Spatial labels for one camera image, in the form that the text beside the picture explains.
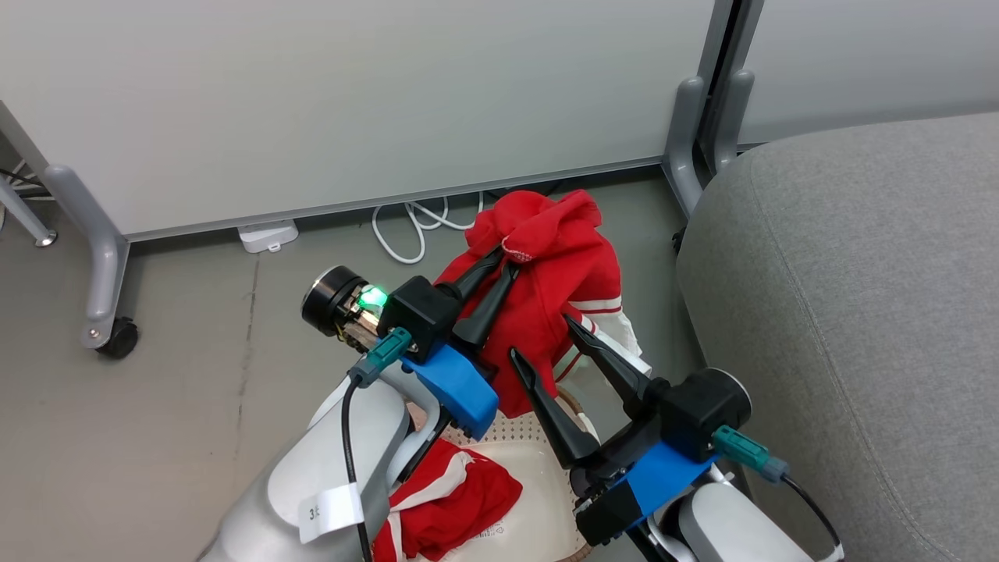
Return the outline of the red garment broad white stripes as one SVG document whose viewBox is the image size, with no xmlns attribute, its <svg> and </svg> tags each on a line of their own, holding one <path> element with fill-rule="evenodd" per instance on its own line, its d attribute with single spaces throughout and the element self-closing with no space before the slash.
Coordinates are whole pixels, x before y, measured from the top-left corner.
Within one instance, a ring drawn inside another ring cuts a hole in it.
<svg viewBox="0 0 999 562">
<path fill-rule="evenodd" d="M 449 441 L 432 445 L 389 495 L 389 516 L 372 542 L 374 562 L 442 562 L 514 508 L 522 484 L 504 466 Z"/>
</svg>

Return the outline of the red garment with white hem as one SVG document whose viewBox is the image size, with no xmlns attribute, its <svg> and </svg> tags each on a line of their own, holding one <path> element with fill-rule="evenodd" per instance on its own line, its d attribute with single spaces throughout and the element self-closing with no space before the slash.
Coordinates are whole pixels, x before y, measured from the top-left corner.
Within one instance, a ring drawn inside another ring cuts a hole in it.
<svg viewBox="0 0 999 562">
<path fill-rule="evenodd" d="M 539 374 L 542 387 L 556 385 L 589 360 L 572 344 L 565 316 L 606 341 L 643 374 L 649 364 L 622 309 L 622 276 L 613 245 L 599 233 L 602 213 L 588 193 L 560 200 L 534 192 L 510 193 L 478 214 L 465 233 L 467 251 L 452 260 L 439 281 L 453 283 L 490 251 L 520 267 L 482 359 L 496 367 L 492 382 L 507 418 L 531 412 L 527 393 L 511 366 L 517 349 Z"/>
</svg>

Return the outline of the grey partition foot with caster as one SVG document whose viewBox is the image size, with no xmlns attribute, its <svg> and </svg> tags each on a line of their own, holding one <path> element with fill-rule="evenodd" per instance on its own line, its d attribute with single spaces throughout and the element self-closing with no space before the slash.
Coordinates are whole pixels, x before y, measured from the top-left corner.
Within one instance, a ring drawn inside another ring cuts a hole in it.
<svg viewBox="0 0 999 562">
<path fill-rule="evenodd" d="M 108 340 L 115 318 L 122 317 L 117 314 L 117 306 L 130 243 L 70 167 L 48 166 L 43 183 L 90 249 L 91 277 L 80 339 L 84 347 L 95 351 Z"/>
</svg>

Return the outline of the white paper tag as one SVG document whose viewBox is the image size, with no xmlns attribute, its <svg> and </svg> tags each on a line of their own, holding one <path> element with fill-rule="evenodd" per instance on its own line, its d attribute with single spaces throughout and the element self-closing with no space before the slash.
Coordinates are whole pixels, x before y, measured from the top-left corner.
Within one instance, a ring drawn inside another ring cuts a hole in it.
<svg viewBox="0 0 999 562">
<path fill-rule="evenodd" d="M 364 525 L 363 500 L 356 482 L 325 489 L 297 505 L 300 543 L 347 527 Z"/>
</svg>

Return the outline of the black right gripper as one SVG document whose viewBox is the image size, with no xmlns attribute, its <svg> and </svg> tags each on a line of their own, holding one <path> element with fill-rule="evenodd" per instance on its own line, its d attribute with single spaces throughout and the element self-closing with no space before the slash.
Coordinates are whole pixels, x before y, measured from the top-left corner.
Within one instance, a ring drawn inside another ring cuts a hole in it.
<svg viewBox="0 0 999 562">
<path fill-rule="evenodd" d="M 606 544 L 639 526 L 671 501 L 656 471 L 663 466 L 663 420 L 646 402 L 649 377 L 571 315 L 563 314 L 572 344 L 596 365 L 622 401 L 631 422 L 604 444 L 574 422 L 542 384 L 538 370 L 514 347 L 509 357 L 554 457 L 570 469 L 579 504 L 579 534 L 592 546 Z"/>
</svg>

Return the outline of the black caster wheel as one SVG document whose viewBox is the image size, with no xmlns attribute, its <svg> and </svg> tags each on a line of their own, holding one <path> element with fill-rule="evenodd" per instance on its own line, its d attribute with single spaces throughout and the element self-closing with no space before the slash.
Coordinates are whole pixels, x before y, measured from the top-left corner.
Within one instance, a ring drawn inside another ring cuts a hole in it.
<svg viewBox="0 0 999 562">
<path fill-rule="evenodd" d="M 138 326 L 132 318 L 115 318 L 108 340 L 95 351 L 111 360 L 121 360 L 135 349 L 140 338 Z"/>
</svg>

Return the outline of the wide pale partition panel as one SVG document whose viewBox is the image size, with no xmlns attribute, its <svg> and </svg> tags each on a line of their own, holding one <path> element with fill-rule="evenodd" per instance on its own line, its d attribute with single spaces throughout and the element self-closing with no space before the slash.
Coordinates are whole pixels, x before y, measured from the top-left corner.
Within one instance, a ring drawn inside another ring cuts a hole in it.
<svg viewBox="0 0 999 562">
<path fill-rule="evenodd" d="M 647 165 L 724 0 L 0 0 L 0 109 L 122 235 Z"/>
</svg>

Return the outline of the left gripper with band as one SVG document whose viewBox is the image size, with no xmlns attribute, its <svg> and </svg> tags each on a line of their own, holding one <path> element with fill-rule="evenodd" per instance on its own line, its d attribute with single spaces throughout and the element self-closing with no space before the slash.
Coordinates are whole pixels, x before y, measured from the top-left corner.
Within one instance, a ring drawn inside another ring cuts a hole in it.
<svg viewBox="0 0 999 562">
<path fill-rule="evenodd" d="M 503 257 L 502 247 L 496 246 L 456 281 L 439 282 L 436 288 L 460 303 L 467 303 L 482 282 L 500 267 Z M 500 267 L 495 283 L 477 307 L 468 317 L 454 324 L 454 344 L 472 353 L 484 349 L 518 274 L 520 266 L 513 262 Z M 384 290 L 368 283 L 350 268 L 339 265 L 324 271 L 304 295 L 303 320 L 322 335 L 364 354 L 378 344 L 379 317 L 386 302 L 388 294 Z"/>
</svg>

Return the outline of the narrow pale partition panel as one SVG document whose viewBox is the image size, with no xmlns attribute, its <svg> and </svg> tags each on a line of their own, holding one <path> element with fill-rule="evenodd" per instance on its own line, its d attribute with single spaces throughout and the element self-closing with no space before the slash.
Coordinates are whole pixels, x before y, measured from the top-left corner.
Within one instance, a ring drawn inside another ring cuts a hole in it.
<svg viewBox="0 0 999 562">
<path fill-rule="evenodd" d="M 741 145 L 999 112 L 999 0 L 764 0 Z"/>
</svg>

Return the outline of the grey fabric sofa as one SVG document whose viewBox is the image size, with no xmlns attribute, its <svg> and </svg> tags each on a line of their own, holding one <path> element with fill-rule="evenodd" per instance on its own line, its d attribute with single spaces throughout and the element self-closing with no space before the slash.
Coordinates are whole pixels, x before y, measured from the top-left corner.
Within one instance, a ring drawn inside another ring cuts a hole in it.
<svg viewBox="0 0 999 562">
<path fill-rule="evenodd" d="M 849 562 L 999 562 L 999 112 L 743 153 L 677 284 Z"/>
</svg>

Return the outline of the white power adapter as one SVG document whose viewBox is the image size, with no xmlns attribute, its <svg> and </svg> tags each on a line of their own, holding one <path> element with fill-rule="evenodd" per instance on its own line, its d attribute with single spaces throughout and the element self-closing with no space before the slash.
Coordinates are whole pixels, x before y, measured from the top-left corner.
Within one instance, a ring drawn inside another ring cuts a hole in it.
<svg viewBox="0 0 999 562">
<path fill-rule="evenodd" d="M 244 249 L 250 254 L 278 252 L 282 246 L 299 237 L 299 229 L 292 219 L 239 226 L 236 231 Z"/>
</svg>

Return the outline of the cream perforated laundry basket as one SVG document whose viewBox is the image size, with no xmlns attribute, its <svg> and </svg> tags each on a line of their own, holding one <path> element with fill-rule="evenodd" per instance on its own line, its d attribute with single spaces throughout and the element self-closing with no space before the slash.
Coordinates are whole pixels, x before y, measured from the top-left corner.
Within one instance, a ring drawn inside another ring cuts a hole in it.
<svg viewBox="0 0 999 562">
<path fill-rule="evenodd" d="M 479 441 L 453 427 L 446 427 L 442 438 L 489 457 L 522 484 L 520 500 L 502 519 L 507 528 L 503 536 L 470 540 L 442 562 L 585 561 L 592 547 L 575 527 L 577 496 L 534 414 L 515 419 L 497 414 Z"/>
</svg>

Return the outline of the grey metal table leg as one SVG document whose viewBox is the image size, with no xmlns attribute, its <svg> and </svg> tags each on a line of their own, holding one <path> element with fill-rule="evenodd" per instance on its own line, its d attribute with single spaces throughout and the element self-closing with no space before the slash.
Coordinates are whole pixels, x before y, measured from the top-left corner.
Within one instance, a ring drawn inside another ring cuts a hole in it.
<svg viewBox="0 0 999 562">
<path fill-rule="evenodd" d="M 42 223 L 2 174 L 0 174 L 0 205 L 35 239 L 36 247 L 50 247 L 57 240 L 57 232 Z"/>
</svg>

